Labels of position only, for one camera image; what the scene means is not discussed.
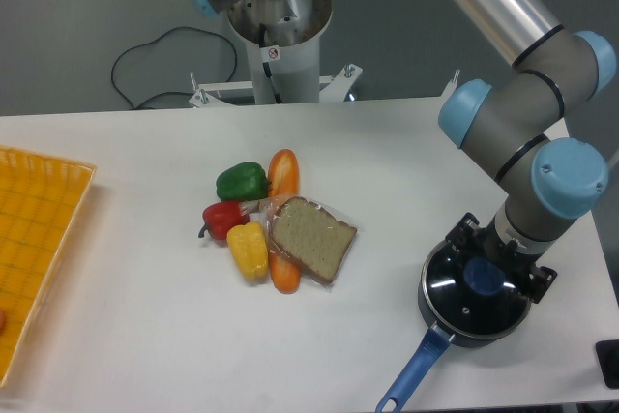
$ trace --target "bread slice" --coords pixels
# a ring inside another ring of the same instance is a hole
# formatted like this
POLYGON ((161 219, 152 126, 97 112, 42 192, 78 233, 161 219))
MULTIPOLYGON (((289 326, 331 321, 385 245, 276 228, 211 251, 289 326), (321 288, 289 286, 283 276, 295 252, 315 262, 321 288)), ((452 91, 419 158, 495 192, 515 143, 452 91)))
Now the bread slice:
POLYGON ((276 212, 271 240, 317 280, 332 283, 357 228, 338 221, 319 205, 292 197, 276 212))

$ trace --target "orange plastic tray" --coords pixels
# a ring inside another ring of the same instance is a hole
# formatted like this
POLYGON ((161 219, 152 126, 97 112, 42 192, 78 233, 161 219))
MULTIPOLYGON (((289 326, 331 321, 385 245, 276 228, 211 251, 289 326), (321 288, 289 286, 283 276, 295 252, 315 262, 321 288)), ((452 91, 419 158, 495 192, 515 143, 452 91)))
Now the orange plastic tray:
POLYGON ((54 275, 96 167, 0 146, 0 387, 54 275))

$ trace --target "plastic packaging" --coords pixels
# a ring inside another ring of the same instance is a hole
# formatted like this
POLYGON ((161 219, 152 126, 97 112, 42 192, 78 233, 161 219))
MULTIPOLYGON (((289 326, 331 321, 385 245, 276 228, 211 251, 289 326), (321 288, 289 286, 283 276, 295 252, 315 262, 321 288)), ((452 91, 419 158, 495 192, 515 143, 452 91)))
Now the plastic packaging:
POLYGON ((346 215, 299 195, 261 200, 260 221, 269 250, 322 285, 333 283, 358 231, 346 215))

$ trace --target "red bell pepper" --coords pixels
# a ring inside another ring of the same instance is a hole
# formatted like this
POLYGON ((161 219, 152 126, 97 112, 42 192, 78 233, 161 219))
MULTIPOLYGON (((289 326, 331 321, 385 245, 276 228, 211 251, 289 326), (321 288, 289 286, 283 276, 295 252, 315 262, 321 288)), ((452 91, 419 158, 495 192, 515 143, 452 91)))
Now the red bell pepper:
POLYGON ((230 229, 239 224, 247 224, 250 221, 249 213, 255 209, 257 202, 237 202, 227 200, 216 203, 202 212, 204 227, 200 229, 197 237, 204 237, 209 231, 211 237, 217 241, 225 241, 230 229))

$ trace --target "pepper stem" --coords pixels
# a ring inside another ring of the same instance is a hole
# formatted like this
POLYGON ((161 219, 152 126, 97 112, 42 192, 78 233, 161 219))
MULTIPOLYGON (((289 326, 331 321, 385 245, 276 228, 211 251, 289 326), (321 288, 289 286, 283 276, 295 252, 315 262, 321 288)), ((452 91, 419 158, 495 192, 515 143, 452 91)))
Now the pepper stem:
POLYGON ((208 225, 208 224, 204 224, 204 225, 202 226, 202 229, 200 229, 200 232, 198 232, 198 233, 197 233, 197 237, 198 237, 199 239, 202 239, 202 238, 204 237, 204 233, 205 233, 206 231, 208 231, 208 230, 209 230, 209 225, 208 225))

